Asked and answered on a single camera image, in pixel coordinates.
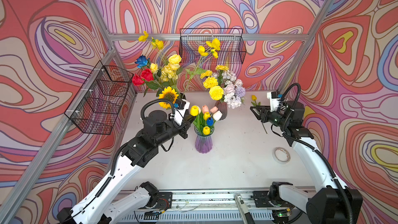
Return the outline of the red grey glass vase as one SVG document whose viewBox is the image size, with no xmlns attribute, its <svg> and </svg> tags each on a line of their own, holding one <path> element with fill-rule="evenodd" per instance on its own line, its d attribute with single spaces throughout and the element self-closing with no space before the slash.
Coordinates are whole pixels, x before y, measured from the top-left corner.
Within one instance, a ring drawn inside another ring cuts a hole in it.
<svg viewBox="0 0 398 224">
<path fill-rule="evenodd" d="M 222 113 L 220 120 L 226 119 L 226 117 L 228 115 L 228 104 L 224 101 L 218 100 L 218 101 L 216 101 L 215 106 Z"/>
</svg>

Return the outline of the sunflower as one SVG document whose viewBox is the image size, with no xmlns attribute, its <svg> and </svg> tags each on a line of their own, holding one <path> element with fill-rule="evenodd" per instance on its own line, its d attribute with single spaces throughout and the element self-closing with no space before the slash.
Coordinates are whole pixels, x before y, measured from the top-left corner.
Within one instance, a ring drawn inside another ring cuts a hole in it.
<svg viewBox="0 0 398 224">
<path fill-rule="evenodd" d="M 178 97 L 179 97 L 178 92 L 174 88 L 169 86 L 169 87 L 163 89 L 163 91 L 159 95 L 159 99 L 167 100 L 170 103 L 160 102 L 159 105 L 163 109 L 169 109 L 172 106 L 174 106 L 174 104 L 176 103 L 176 100 L 178 99 Z"/>
</svg>

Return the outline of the blue tulip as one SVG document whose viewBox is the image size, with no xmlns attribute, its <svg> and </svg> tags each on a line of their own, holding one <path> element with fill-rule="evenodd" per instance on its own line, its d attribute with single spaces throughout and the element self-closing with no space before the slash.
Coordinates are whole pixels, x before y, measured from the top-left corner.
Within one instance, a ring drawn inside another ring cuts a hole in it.
<svg viewBox="0 0 398 224">
<path fill-rule="evenodd" d="M 214 121 L 214 119 L 213 119 L 212 117 L 209 117 L 209 118 L 206 120 L 206 124 L 207 124 L 207 126 L 209 126 L 209 127 L 212 127 L 212 126 L 214 125 L 214 123 L 215 123 L 215 121 Z"/>
</svg>

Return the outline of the mixed rose bouquet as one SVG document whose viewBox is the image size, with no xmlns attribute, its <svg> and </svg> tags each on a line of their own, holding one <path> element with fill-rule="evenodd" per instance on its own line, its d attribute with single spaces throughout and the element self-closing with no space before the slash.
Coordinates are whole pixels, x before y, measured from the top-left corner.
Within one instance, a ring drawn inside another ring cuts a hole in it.
<svg viewBox="0 0 398 224">
<path fill-rule="evenodd" d="M 158 95 L 162 95 L 164 90 L 171 88 L 178 97 L 181 97 L 177 88 L 179 74 L 182 71 L 181 56 L 178 54 L 166 56 L 164 53 L 164 42 L 150 37 L 146 31 L 140 35 L 138 41 L 149 43 L 152 49 L 157 52 L 160 61 L 151 61 L 145 55 L 138 57 L 135 61 L 138 74 L 133 75 L 132 84 L 137 87 L 145 86 L 145 90 L 154 90 Z"/>
</svg>

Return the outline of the yellow tulip front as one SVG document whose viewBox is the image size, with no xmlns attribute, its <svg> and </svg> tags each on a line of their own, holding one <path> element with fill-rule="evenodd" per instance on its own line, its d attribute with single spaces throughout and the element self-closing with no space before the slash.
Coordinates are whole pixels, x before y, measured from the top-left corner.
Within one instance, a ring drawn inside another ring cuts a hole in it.
<svg viewBox="0 0 398 224">
<path fill-rule="evenodd" d="M 255 107 L 255 112 L 260 116 L 261 110 L 258 107 L 261 106 L 261 102 L 257 101 L 257 97 L 255 95 L 251 96 L 251 103 L 253 107 Z"/>
</svg>

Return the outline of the white tape roll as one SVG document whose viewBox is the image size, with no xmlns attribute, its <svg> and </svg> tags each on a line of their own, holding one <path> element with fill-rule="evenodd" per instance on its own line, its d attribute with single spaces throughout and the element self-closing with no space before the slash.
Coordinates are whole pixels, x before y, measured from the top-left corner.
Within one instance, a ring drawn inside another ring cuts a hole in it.
<svg viewBox="0 0 398 224">
<path fill-rule="evenodd" d="M 286 164 L 291 160 L 290 153 L 282 147 L 274 148 L 272 156 L 273 159 L 279 164 Z"/>
</svg>

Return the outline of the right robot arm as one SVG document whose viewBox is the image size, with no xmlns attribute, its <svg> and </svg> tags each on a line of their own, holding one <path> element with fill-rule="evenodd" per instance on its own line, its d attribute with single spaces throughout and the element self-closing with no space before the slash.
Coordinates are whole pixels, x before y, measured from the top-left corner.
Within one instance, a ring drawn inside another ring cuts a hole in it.
<svg viewBox="0 0 398 224">
<path fill-rule="evenodd" d="M 355 224 L 363 203 L 362 195 L 351 189 L 333 170 L 318 148 L 310 130 L 303 126 L 305 107 L 299 102 L 301 86 L 294 83 L 283 93 L 267 94 L 269 105 L 261 105 L 252 97 L 250 110 L 261 123 L 280 128 L 278 136 L 304 163 L 316 192 L 310 194 L 292 183 L 275 181 L 266 199 L 271 204 L 289 203 L 306 214 L 312 224 Z"/>
</svg>

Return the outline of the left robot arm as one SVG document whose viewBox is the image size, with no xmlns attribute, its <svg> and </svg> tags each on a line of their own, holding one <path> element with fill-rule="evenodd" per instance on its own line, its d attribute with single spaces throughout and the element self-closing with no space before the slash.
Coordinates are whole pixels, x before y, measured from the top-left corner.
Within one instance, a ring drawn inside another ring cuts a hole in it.
<svg viewBox="0 0 398 224">
<path fill-rule="evenodd" d="M 116 224 L 130 212 L 145 206 L 153 207 L 159 199 L 158 189 L 150 182 L 142 183 L 130 195 L 115 201 L 125 185 L 141 171 L 159 149 L 174 137 L 188 137 L 187 131 L 195 117 L 189 113 L 190 103 L 177 99 L 172 103 L 156 99 L 143 106 L 143 128 L 123 144 L 112 160 L 110 171 L 79 203 L 63 208 L 57 219 L 60 224 Z"/>
</svg>

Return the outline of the purple glass tulip vase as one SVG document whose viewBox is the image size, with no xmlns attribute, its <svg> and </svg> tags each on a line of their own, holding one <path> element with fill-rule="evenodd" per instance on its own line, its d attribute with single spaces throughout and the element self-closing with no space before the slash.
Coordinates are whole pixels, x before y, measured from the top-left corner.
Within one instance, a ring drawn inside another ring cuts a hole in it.
<svg viewBox="0 0 398 224">
<path fill-rule="evenodd" d="M 197 134 L 197 138 L 195 141 L 195 148 L 199 153 L 208 153 L 212 150 L 213 143 L 211 135 L 214 132 L 214 128 L 210 128 L 209 135 L 204 135 L 200 132 L 200 130 L 195 127 L 195 132 Z"/>
</svg>

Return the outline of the tool on front rail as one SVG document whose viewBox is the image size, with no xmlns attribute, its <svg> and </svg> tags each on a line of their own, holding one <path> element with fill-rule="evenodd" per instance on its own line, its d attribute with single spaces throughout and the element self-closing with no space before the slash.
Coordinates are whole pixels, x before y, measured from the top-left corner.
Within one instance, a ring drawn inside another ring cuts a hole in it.
<svg viewBox="0 0 398 224">
<path fill-rule="evenodd" d="M 255 224 L 255 221 L 252 215 L 250 214 L 241 194 L 235 195 L 234 199 L 244 224 Z"/>
</svg>

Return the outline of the tulip bunch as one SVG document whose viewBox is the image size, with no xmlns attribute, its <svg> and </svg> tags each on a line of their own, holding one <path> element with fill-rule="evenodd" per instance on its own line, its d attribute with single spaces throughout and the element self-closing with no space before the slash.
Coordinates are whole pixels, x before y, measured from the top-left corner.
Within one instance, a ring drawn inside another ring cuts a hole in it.
<svg viewBox="0 0 398 224">
<path fill-rule="evenodd" d="M 195 118 L 193 122 L 195 131 L 201 136 L 211 135 L 214 132 L 215 123 L 223 117 L 223 113 L 217 107 L 210 109 L 207 105 L 192 106 L 190 115 Z"/>
</svg>

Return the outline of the yellow and lilac bouquet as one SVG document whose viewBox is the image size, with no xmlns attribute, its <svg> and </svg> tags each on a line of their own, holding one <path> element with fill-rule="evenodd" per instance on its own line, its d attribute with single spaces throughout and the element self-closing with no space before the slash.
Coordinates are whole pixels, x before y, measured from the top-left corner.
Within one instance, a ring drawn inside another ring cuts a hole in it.
<svg viewBox="0 0 398 224">
<path fill-rule="evenodd" d="M 213 70 L 204 69 L 204 63 L 211 58 L 219 59 L 221 52 L 219 39 L 213 38 L 211 41 L 206 41 L 205 44 L 206 46 L 198 48 L 200 59 L 195 70 L 202 80 L 203 87 L 208 90 L 212 100 L 224 101 L 232 109 L 240 107 L 246 94 L 243 81 L 238 79 L 226 65 L 216 65 Z"/>
</svg>

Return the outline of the black vase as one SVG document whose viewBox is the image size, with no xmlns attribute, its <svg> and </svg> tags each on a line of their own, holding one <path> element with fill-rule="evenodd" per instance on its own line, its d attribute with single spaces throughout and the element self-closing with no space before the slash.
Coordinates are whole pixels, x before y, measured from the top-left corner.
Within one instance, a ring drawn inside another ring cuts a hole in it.
<svg viewBox="0 0 398 224">
<path fill-rule="evenodd" d="M 188 99 L 185 94 L 179 96 L 179 106 L 184 108 L 188 104 Z"/>
</svg>

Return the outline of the yellow tulip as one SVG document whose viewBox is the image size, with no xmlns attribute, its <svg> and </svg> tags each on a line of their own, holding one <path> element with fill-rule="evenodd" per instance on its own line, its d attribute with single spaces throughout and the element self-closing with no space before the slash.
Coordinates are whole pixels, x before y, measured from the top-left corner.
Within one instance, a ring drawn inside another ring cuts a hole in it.
<svg viewBox="0 0 398 224">
<path fill-rule="evenodd" d="M 251 96 L 251 103 L 253 107 L 255 107 L 255 112 L 260 116 L 261 110 L 258 107 L 261 106 L 261 102 L 257 101 L 257 97 L 255 95 Z"/>
<path fill-rule="evenodd" d="M 191 107 L 191 109 L 190 109 L 190 115 L 191 116 L 197 116 L 200 113 L 201 113 L 201 109 L 197 105 L 194 105 L 194 106 Z"/>
</svg>

